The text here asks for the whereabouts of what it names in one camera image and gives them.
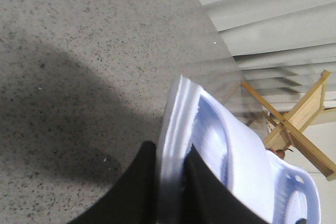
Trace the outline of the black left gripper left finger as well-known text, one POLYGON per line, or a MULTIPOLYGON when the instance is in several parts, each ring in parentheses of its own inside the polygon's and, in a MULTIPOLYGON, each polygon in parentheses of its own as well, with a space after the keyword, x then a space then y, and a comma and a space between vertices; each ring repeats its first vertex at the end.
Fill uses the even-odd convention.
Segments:
POLYGON ((116 184, 70 223, 152 223, 156 146, 143 142, 116 184))

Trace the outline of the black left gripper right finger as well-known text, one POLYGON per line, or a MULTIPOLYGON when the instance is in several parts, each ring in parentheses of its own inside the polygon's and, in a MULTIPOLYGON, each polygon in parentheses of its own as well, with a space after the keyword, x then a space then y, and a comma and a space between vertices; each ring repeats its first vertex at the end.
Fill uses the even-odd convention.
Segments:
POLYGON ((184 223, 266 223, 243 205, 192 148, 184 166, 184 223))

